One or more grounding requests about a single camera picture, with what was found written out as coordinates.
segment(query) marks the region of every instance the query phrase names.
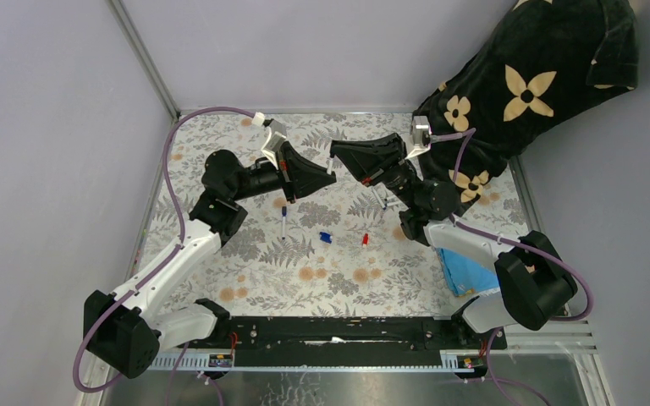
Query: blue object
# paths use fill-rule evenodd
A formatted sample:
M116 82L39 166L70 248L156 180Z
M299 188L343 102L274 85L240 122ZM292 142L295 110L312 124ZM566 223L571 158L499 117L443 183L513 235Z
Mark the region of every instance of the blue object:
M499 288L497 275L484 266L444 248L437 249L437 252L442 262L444 279L455 296L480 294Z
M328 244L332 244L333 243L333 236L328 234L328 233L325 233L324 231L321 231L320 232L320 241L324 241L324 242L326 242Z

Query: purple tube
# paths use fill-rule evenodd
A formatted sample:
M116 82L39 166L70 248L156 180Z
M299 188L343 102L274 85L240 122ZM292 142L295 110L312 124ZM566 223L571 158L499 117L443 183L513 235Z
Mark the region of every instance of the purple tube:
M180 352L178 359L175 360L175 365L173 365L173 369L170 370L170 374L168 375L168 386L166 387L166 406L170 404L170 387L173 385L173 378L175 378L175 371L178 369L178 365L180 365L180 361L183 359L183 356L185 355L185 351L188 350L188 344L190 344L190 342L185 343L185 345L183 346L183 351Z
M246 110L242 110L239 108L235 107L208 107L208 108L202 108L201 110L197 110L192 112L191 114L188 114L187 116L181 118L170 130L168 133L168 136L166 137L166 143L163 146L163 154L161 155L161 162L162 162L162 173L163 173L163 179L166 182L166 189L168 189L168 194L170 195L170 199L173 202L173 206L175 207L175 214L178 217L178 225L180 227L180 232L179 232L179 240L180 243L183 243L183 240L185 239L185 219L183 217L183 213L180 211L180 204L178 203L178 198L175 196L175 192L173 190L173 185L171 184L170 181L170 176L168 175L168 157L170 156L170 150L171 146L173 144L173 140L175 138L175 134L178 132L178 129L180 126L182 126L185 122L190 120L191 118L195 116L200 116L202 114L208 114L211 112L236 112L239 114L243 114L245 116L248 116L250 118L255 117L255 114L253 112L248 112ZM156 276L157 273L159 273L170 261L178 254L180 251L180 247L177 246L171 251L171 253L164 259L158 266L156 266L153 271L148 273L143 279L140 280L135 285L136 289L142 288L148 281L153 279L153 277ZM123 377L120 373L118 373L111 381L108 381L104 383L103 385L99 387L87 387L81 382L80 380L80 362L83 359L83 353L85 352L85 347L88 345L88 342L93 338L93 336L96 334L96 330L98 330L98 327L103 324L103 322L120 306L122 305L128 298L130 298L133 294L135 294L134 291L130 290L126 294L123 295L121 299L116 301L111 307L106 310L101 317L99 317L96 322L91 326L91 329L86 333L86 335L83 337L83 342L80 344L78 352L76 352L76 358L74 360L74 367L72 369L72 377L74 379L74 385L78 390L85 392L85 393L95 393L95 392L100 392L110 386L112 386L114 383L116 383L121 377Z
M465 152L465 147L467 146L467 143L470 142L470 139L472 138L473 134L474 133L470 133L469 135L467 135L467 137L465 137L465 140L462 141L462 146L460 147L460 151L457 154L457 160L454 162L454 172L452 174L452 182L454 182L454 180L457 179L457 173L460 170L460 162L462 160L462 154ZM485 237L485 238L488 238L488 239L491 239L491 240L494 240L494 241L498 241L498 238L499 238L498 235L487 233L487 232L482 231L482 230L480 230L478 228L467 226L465 224L462 224L461 222L456 222L454 220L453 215L450 215L449 219L457 227L462 228L463 230L466 230L466 231L468 231L470 233L473 233L473 234L476 234L476 235L479 235L479 236L482 236L482 237ZM513 247L519 247L519 248L522 248L523 250L528 250L529 252L532 252L534 254L537 254L537 255L541 256L542 258L546 258L546 259L554 262L555 264L557 264L558 266L561 266L567 272L569 272L570 275L574 279L576 279L576 281L581 285L582 289L584 289L584 294L587 296L587 306L584 308L584 310L580 314L574 315L574 316L571 316L571 317L559 317L559 316L556 316L556 317L552 317L551 320L554 320L554 321L579 321L579 320L584 319L585 317L587 317L590 313L592 313L592 309L594 308L594 293L589 288L589 285L584 280L584 277L579 272L577 272L574 268L572 268L571 266L565 264L561 259L555 257L554 255L549 254L548 252L544 252L544 251L539 250L537 248L530 247L529 245L523 244L523 243L521 243L519 241L514 241L512 239L499 239L499 241L502 242L502 243L505 243L507 245L511 245Z
M520 387L520 388L522 388L522 389L524 389L526 391L529 391L534 396L542 399L544 404L546 404L547 406L552 406L552 404L549 402L549 400L547 400L547 398L545 398L544 395L541 392L539 392L537 389L535 389L533 387L530 387L529 385L527 385L525 383L518 382L518 381L511 381L509 379L504 379L504 378L497 378L497 380L500 383L503 383L505 385L511 385L513 387ZM482 378L472 378L472 379L468 379L466 384L469 385L471 383L483 383L483 382L491 382L491 381L493 381L491 377L484 378L484 381L482 380ZM457 385L457 384L464 385L465 381L463 381L461 379L453 379L451 381L444 381L444 382L441 382L441 383L443 383L444 385Z

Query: black cloth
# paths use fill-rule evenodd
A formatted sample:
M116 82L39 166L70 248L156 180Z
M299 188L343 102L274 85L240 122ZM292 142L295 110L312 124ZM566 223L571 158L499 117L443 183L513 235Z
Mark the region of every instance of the black cloth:
M413 112L427 116L433 134L476 128L460 164L467 178L458 190L474 183L460 214L541 133L636 88L638 60L627 0L519 0L477 55ZM420 156L425 178L450 179L460 146L441 142Z

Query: gray wall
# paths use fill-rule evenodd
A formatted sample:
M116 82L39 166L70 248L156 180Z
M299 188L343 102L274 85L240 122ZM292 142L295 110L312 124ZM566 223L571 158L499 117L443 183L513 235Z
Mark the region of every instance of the gray wall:
M596 295L591 322L619 406L650 404L650 1L638 18L639 89L523 156L545 230Z
M83 301L124 280L168 126L105 1L0 2L0 405L73 403Z
M126 0L174 100L411 111L514 0Z

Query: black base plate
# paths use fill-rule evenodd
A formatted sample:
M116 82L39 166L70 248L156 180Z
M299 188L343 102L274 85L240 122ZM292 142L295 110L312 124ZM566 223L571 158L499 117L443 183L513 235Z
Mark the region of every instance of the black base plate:
M432 317L236 316L229 322L238 335L234 366L240 367L441 365L441 349L479 350L490 336L463 339L454 321ZM190 348L230 348L229 340L199 340ZM504 334L496 337L493 349L506 348Z

